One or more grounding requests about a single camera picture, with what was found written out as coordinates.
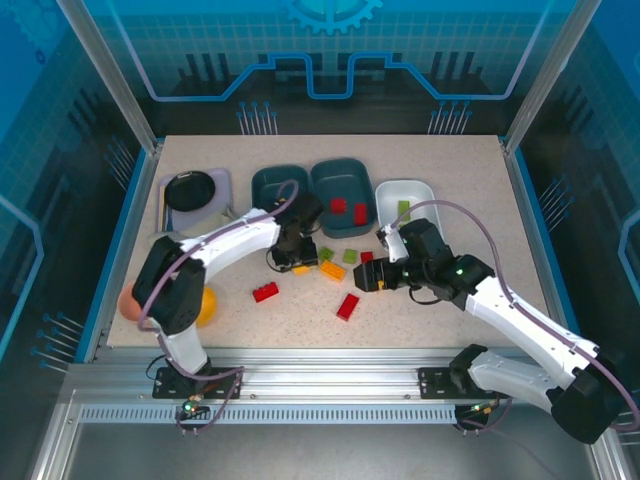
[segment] table surface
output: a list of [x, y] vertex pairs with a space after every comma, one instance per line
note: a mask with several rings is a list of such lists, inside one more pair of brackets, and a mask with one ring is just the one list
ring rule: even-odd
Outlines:
[[[235, 211], [251, 207], [251, 178], [269, 165], [298, 164], [307, 170], [336, 157], [361, 160], [373, 188], [393, 178], [426, 182], [436, 198], [459, 203], [487, 226], [498, 246], [510, 286], [535, 307], [546, 311], [505, 163], [495, 136], [169, 136], [166, 138], [140, 224], [124, 284], [135, 280], [155, 232], [156, 182], [171, 173], [225, 167], [231, 172]], [[493, 264], [482, 233], [469, 219], [439, 208], [443, 237], [454, 254], [470, 253]], [[218, 297], [213, 322], [199, 330], [207, 347], [244, 348], [436, 348], [480, 343], [512, 345], [500, 332], [451, 304], [420, 306], [406, 289], [368, 293], [353, 283], [352, 266], [342, 264], [346, 248], [383, 256], [374, 231], [341, 240], [314, 234], [318, 248], [336, 252], [334, 260], [348, 269], [342, 283], [317, 269], [305, 276], [278, 274], [255, 252], [219, 272], [209, 285]], [[280, 293], [256, 304], [251, 292], [275, 281]], [[360, 302], [348, 322], [336, 312], [348, 293]], [[432, 298], [428, 291], [416, 297]], [[108, 344], [155, 346], [152, 334], [139, 332], [116, 312]]]

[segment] metal frame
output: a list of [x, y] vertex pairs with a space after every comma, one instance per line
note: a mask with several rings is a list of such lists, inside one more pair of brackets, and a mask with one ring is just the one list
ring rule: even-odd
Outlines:
[[506, 151], [516, 151], [551, 88], [564, 70], [602, 0], [577, 0], [505, 137]]
[[[553, 282], [549, 260], [537, 232], [522, 172], [514, 152], [531, 125], [544, 99], [562, 71], [600, 0], [578, 1], [534, 85], [522, 104], [506, 137], [505, 161], [536, 267], [552, 317], [566, 324], [562, 302]], [[58, 0], [72, 28], [87, 50], [125, 119], [147, 152], [156, 152], [156, 140], [133, 94], [109, 52], [97, 26], [81, 0]], [[98, 322], [94, 329], [95, 361], [69, 367], [60, 398], [45, 438], [33, 479], [61, 478], [67, 467], [74, 439], [85, 407], [92, 405], [127, 406], [173, 405], [173, 401], [152, 400], [150, 381], [144, 370], [159, 353], [154, 348], [117, 348], [104, 345], [100, 333], [108, 329], [118, 289], [125, 274], [146, 197], [151, 189], [157, 156], [141, 174], [131, 213], [109, 276]], [[416, 369], [445, 366], [458, 349], [209, 349], [215, 365], [244, 365], [240, 406], [280, 405], [295, 407], [326, 405], [443, 405], [446, 401], [420, 400]], [[501, 350], [501, 355], [524, 358], [518, 349]], [[594, 471], [602, 478], [626, 479], [626, 466], [620, 442], [607, 432], [592, 447]]]
[[84, 2], [82, 0], [57, 0], [57, 2], [138, 142], [146, 152], [153, 154], [157, 146], [156, 136]]

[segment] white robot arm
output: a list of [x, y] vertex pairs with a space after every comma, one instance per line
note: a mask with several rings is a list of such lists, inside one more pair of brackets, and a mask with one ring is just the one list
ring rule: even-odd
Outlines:
[[[392, 231], [395, 235], [387, 241]], [[615, 420], [624, 405], [622, 396], [587, 358], [576, 353], [579, 349], [610, 371], [620, 370], [596, 344], [562, 328], [507, 287], [512, 297], [508, 299], [490, 267], [471, 255], [454, 256], [437, 227], [426, 219], [409, 222], [399, 231], [386, 226], [378, 237], [393, 250], [393, 258], [357, 267], [357, 287], [364, 291], [429, 288], [438, 299], [498, 329], [539, 365], [471, 345], [450, 364], [451, 380], [459, 391], [480, 389], [524, 400], [551, 413], [567, 433], [584, 443], [595, 442]]]
[[195, 325], [204, 284], [223, 268], [258, 250], [270, 249], [282, 271], [317, 264], [316, 247], [308, 234], [321, 213], [317, 198], [303, 193], [275, 217], [254, 208], [215, 232], [181, 242], [162, 237], [154, 243], [133, 287], [140, 305], [147, 302], [160, 277], [177, 258], [202, 245], [162, 287], [149, 310], [149, 321], [174, 364], [189, 375], [206, 374], [209, 367]]
[[[246, 215], [232, 223], [232, 225], [243, 224], [242, 226], [221, 235], [191, 255], [193, 260], [202, 262], [205, 268], [205, 283], [220, 270], [242, 257], [276, 244], [280, 235], [280, 225], [276, 223], [274, 217], [247, 224], [247, 220], [264, 216], [265, 213], [264, 210], [255, 208], [249, 210]], [[202, 243], [208, 235], [210, 234], [183, 240], [179, 243], [180, 250], [189, 251], [195, 245]], [[149, 320], [158, 329], [157, 335], [162, 336], [169, 355], [187, 372], [196, 374], [207, 364], [208, 356], [202, 348], [195, 321], [180, 332], [167, 334], [167, 330], [163, 329], [158, 320], [153, 317]]]

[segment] orange lego brick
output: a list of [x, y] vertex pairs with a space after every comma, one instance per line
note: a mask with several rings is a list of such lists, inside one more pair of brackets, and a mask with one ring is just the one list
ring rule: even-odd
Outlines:
[[291, 271], [296, 275], [306, 275], [307, 273], [311, 272], [311, 267], [307, 267], [306, 265], [301, 265], [299, 267], [293, 267]]
[[339, 267], [335, 263], [331, 263], [329, 260], [322, 262], [322, 265], [320, 265], [320, 271], [331, 280], [335, 280], [337, 282], [341, 282], [347, 274], [347, 271], [344, 268]]

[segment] orange ball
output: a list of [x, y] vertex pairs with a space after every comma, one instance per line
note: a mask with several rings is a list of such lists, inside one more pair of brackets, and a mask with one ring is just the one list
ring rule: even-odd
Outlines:
[[124, 318], [132, 322], [137, 322], [140, 318], [142, 308], [133, 298], [133, 282], [122, 289], [118, 297], [118, 310]]

